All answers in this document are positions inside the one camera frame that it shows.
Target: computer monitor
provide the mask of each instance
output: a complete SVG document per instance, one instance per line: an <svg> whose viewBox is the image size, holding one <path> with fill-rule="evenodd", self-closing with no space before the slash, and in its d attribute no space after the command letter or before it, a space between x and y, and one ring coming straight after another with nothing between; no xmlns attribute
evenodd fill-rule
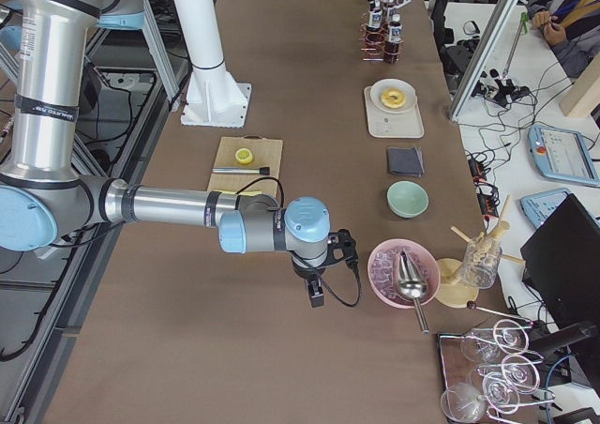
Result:
<svg viewBox="0 0 600 424"><path fill-rule="evenodd" d="M521 248L526 278L558 328L590 321L600 328L600 227L569 194ZM600 339L570 346L600 394Z"/></svg>

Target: white desk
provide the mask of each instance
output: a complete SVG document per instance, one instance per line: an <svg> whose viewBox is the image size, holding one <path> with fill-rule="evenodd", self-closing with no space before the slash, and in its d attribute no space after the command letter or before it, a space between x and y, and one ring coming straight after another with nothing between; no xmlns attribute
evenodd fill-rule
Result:
<svg viewBox="0 0 600 424"><path fill-rule="evenodd" d="M492 10L493 6L491 5L450 3L446 10L446 26L454 29L456 41L471 38L464 34L463 24L471 20L476 21L483 33ZM517 7L513 12L512 19L506 25L502 37L488 60L486 71L495 68L499 72L502 72L517 32L518 20L522 11L525 11L525 7ZM557 63L554 53L549 49L539 31L532 29L528 34L521 35L509 71L509 76L514 80L515 84L529 86L531 90L537 89L542 75L550 66L552 68L546 72L540 86L544 88L554 83L556 84L548 89L539 91L537 94L537 110L540 110L554 95L568 86L569 81L566 80L566 75L561 65ZM574 119L563 115L559 107L559 101L564 94L566 94L566 91L562 92L544 107L537 116L537 121L542 121L558 128L575 129L594 140L600 130L591 117ZM525 98L522 102L529 103L530 100ZM499 122L498 119L488 115L488 111L490 114L496 115L501 110L501 107L491 102L484 102L482 98L471 98L468 101L458 120L458 123L461 125L462 140L467 150L471 152L485 150L478 130L493 122ZM531 111L531 106L515 105L510 112L502 116L502 121L515 126L520 118L526 116ZM520 126L523 127L529 122L531 122L531 118L524 119L521 121ZM495 169L494 174L490 173L487 177L499 188L502 204L508 194L512 195L513 203L509 205L510 207L506 214L511 228L503 241L502 249L504 253L520 256L519 249L532 235L534 228L520 210L517 202L518 199L536 192L565 186L576 194L577 198L591 213L595 216L600 216L600 189L574 184L561 184L546 179L540 175L533 163L527 142L527 130L517 131L514 135L507 136L512 131L513 129L507 129L499 133L485 131L484 136L488 147L501 147L506 143L511 143L509 147L513 147L510 161ZM499 158L505 159L506 157L504 150L497 151L497 154ZM591 151L591 155L593 159L600 158L600 142L595 145ZM502 281L504 298L512 296L517 305L527 304L534 300L532 294L521 282L522 273L523 267L521 265L505 260L501 261L499 275ZM529 307L519 309L519 314L536 319L537 311L538 305L531 304ZM553 390L557 393L558 404L565 409L565 412L581 407L593 406L596 413L600 413L600 399L598 399L592 389L577 386L560 386L553 388Z"/></svg>

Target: green bowl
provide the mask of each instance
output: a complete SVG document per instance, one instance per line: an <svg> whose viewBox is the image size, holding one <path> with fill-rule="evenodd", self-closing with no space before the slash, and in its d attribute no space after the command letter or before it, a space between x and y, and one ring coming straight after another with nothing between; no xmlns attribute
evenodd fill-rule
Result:
<svg viewBox="0 0 600 424"><path fill-rule="evenodd" d="M427 192L413 182L396 182L387 190L387 204L402 218L419 216L429 205Z"/></svg>

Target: wooden cutting board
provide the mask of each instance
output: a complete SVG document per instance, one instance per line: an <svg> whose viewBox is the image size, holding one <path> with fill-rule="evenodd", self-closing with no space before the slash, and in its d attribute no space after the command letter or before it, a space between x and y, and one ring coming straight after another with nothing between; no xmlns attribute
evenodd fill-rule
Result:
<svg viewBox="0 0 600 424"><path fill-rule="evenodd" d="M239 164L235 161L235 151L245 147L252 151L254 160L250 164ZM213 164L214 168L262 168L268 166L271 176L279 178L279 165L281 163L281 152L283 151L282 140L269 140L266 138L232 138L224 136L218 145L217 156ZM208 182L208 190L219 190L225 192L236 192L251 181L262 177L257 174L211 174ZM273 180L265 180L251 186L245 192L260 191L277 198L278 186Z"/></svg>

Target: table surface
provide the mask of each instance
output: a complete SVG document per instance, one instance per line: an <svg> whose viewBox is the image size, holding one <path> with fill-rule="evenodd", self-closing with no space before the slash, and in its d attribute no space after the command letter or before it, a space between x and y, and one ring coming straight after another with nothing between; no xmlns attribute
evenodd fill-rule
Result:
<svg viewBox="0 0 600 424"><path fill-rule="evenodd" d="M214 229L137 223L126 227L78 337L46 423L444 422L435 339L413 310L371 291L367 259L382 241L408 238L435 258L462 258L483 230L458 127L421 0L402 9L404 58L361 61L366 0L218 0L228 70L253 85L244 129L182 127L172 114L144 184L205 189L221 136L282 139L286 197L311 195L332 227L357 240L363 301L349 310L327 296L312 310L285 253L231 255ZM368 135L363 89L382 78L411 83L426 135ZM385 192L389 146L423 149L426 213L403 220ZM325 273L342 297L353 276ZM503 305L500 288L480 295ZM462 333L480 311L425 307L432 332Z"/></svg>
<svg viewBox="0 0 600 424"><path fill-rule="evenodd" d="M520 13L525 10L525 7L516 7L513 11L499 42L487 61L487 71L492 68L499 72L503 71L517 32ZM470 38L464 34L463 24L471 20L476 21L483 32L492 11L493 6L487 4L450 3L446 12L446 26L454 29L455 40ZM571 82L538 30L530 29L529 33L521 35L509 77L514 79L517 85L526 85L532 91L538 90L534 92L538 101L536 111L539 112L536 122L559 129L577 130L592 141L598 137L600 129L590 116L576 119L563 115L559 102L567 94ZM600 216L600 189L549 180L539 173L533 163L527 142L527 128L533 121L531 116L533 108L528 98L522 100L521 103L522 105L514 105L499 119L498 113L503 113L500 107L491 102L485 102L482 98L472 98L458 118L464 146L472 152L485 150L487 147L497 148L507 143L511 144L509 146L510 160L493 163L491 166L496 169L488 178L498 186L502 203L508 194L512 196L512 202L506 214L511 228L502 242L502 250L504 253L515 256L520 256L521 246L534 231L518 204L518 200L523 196L566 187L576 194L590 213ZM497 124L501 120L502 123L512 126L512 128L502 129ZM586 141L587 146L592 145L590 140ZM593 159L600 159L600 142L590 153ZM504 149L497 151L497 154L499 159L508 159L508 152ZM530 319L537 319L539 305L532 303L536 298L521 282L522 274L522 266L505 260L501 261L499 275L504 297L506 300L509 296L512 297L518 306L531 304L520 308L518 312ZM596 413L600 413L600 399L593 390L578 386L558 386L553 389L557 394L557 403L565 409L565 412L583 406L593 406Z"/></svg>

